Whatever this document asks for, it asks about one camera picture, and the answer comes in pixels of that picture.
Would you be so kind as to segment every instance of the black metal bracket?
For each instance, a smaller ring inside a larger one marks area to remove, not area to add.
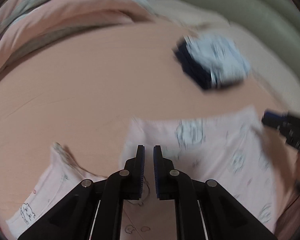
[[[93,183],[85,179],[26,230],[19,240],[119,240],[123,200],[141,198],[145,148],[124,170]],[[157,197],[174,200],[178,240],[276,240],[215,180],[200,182],[175,170],[154,147]]]
[[[175,170],[154,147],[157,197],[175,201],[178,240],[276,240],[277,238],[220,184],[200,182]]]
[[[85,179],[29,227],[18,240],[116,240],[123,200],[141,198],[145,148],[108,179]]]
[[[262,117],[265,126],[277,129],[281,135],[285,136],[286,143],[300,151],[300,118],[290,113],[276,114],[265,111]]]

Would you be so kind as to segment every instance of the white patterned cloth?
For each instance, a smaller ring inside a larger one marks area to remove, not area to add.
[[[250,213],[274,232],[275,185],[272,166],[262,150],[262,124],[253,107],[208,119],[143,121],[134,119],[120,168],[138,144],[146,148],[144,193],[139,203],[124,203],[129,221],[121,239],[176,239],[174,201],[156,198],[153,147],[192,179],[215,179]]]
[[[81,169],[58,143],[51,147],[50,162],[30,196],[14,216],[7,220],[16,239],[82,180],[91,179],[95,182],[105,179]]]

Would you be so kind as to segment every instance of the pink bedsheet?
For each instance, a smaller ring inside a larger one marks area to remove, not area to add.
[[[131,117],[208,117],[254,105],[284,108],[249,77],[203,92],[184,75],[172,49],[187,30],[140,23],[91,30],[56,42],[0,74],[0,224],[21,206],[49,165],[52,142],[67,145],[88,171],[118,169]],[[266,131],[276,172],[277,215],[293,185],[295,152]]]

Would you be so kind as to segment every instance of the cartoon print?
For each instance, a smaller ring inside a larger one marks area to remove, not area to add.
[[[142,227],[141,228],[141,232],[146,232],[146,231],[150,231],[151,228],[150,227]]]
[[[133,233],[134,230],[136,230],[136,229],[134,228],[133,225],[127,225],[124,229],[124,231],[126,231],[126,233],[130,234],[130,235]]]
[[[271,203],[267,203],[260,211],[258,220],[265,224],[271,220]]]
[[[245,155],[243,155],[242,150],[236,150],[229,161],[228,169],[233,174],[241,171],[244,166]]]
[[[23,220],[26,222],[28,225],[29,223],[33,223],[35,219],[35,214],[32,212],[31,207],[29,204],[23,203],[22,206],[20,207],[20,213],[23,218]]]
[[[55,151],[60,155],[60,157],[62,158],[62,160],[64,161],[64,163],[66,163],[67,165],[69,165],[70,167],[77,169],[78,165],[75,162],[75,160],[72,158],[71,154],[66,152],[60,144],[58,144],[57,142],[54,143],[53,148],[55,149]]]
[[[258,166],[263,171],[266,171],[270,166],[270,162],[263,151],[260,152]]]
[[[252,178],[248,180],[247,186],[249,186],[251,182],[252,182]]]
[[[181,120],[176,130],[176,136],[180,148],[187,149],[200,145],[202,141],[205,141],[202,119]]]
[[[201,160],[195,160],[193,163],[192,163],[192,168],[197,168],[201,165]]]
[[[240,127],[240,134],[246,136],[248,133],[249,126],[244,122]]]
[[[241,204],[241,205],[246,205],[247,202],[247,192],[239,192],[239,194],[233,195],[233,197]]]

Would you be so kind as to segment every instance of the metal screw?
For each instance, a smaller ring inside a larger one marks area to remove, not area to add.
[[[178,176],[180,174],[180,172],[177,170],[171,170],[169,173],[171,176]]]
[[[90,185],[91,185],[91,180],[89,180],[89,179],[85,179],[85,180],[83,180],[82,182],[81,182],[81,185],[83,186],[83,187],[89,187]]]
[[[217,182],[216,182],[214,179],[209,179],[209,180],[207,181],[207,185],[208,185],[209,187],[215,187],[215,186],[217,185]]]
[[[130,174],[130,172],[129,172],[128,170],[121,170],[121,171],[119,172],[119,174],[120,174],[121,176],[125,177],[125,176],[128,176],[128,175]]]

